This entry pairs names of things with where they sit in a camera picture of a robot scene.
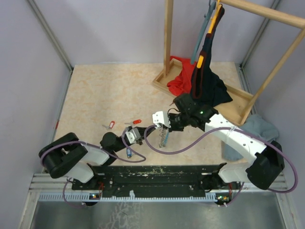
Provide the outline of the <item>large keyring with blue grip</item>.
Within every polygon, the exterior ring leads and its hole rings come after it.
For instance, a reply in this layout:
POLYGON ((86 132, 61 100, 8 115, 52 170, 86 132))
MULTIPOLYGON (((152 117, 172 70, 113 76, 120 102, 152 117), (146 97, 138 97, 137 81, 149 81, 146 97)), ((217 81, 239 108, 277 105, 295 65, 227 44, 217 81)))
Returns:
POLYGON ((169 138, 169 133, 170 133, 169 128, 167 127, 161 127, 159 129, 159 137, 160 137, 159 148, 166 147, 169 138))

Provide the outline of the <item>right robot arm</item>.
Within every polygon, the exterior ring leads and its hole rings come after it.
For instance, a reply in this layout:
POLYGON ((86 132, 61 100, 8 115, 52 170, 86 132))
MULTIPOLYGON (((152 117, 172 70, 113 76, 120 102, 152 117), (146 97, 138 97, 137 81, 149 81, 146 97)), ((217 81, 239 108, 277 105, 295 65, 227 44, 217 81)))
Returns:
POLYGON ((250 136, 213 107, 196 103, 189 94, 181 94, 173 103, 178 109, 177 114, 169 114, 173 131, 182 131, 186 126, 197 127, 218 137, 246 159, 245 163, 222 166, 213 176, 217 188, 225 188, 231 182, 251 182, 259 189, 267 190, 283 171, 285 163, 278 142, 264 142, 250 136))

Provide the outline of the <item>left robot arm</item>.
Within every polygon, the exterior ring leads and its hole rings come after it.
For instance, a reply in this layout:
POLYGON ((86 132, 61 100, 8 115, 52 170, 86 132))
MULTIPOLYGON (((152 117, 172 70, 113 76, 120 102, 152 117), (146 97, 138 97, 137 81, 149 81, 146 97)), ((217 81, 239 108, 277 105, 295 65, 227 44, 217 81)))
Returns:
POLYGON ((130 163, 130 160, 118 157, 116 153, 129 149, 133 144, 142 145, 145 129, 127 127, 121 136, 107 132, 98 146, 85 143, 70 132, 44 147, 39 152, 40 162, 51 178, 71 177, 94 189, 99 184, 99 177, 94 175, 92 167, 109 166, 115 160, 130 163))

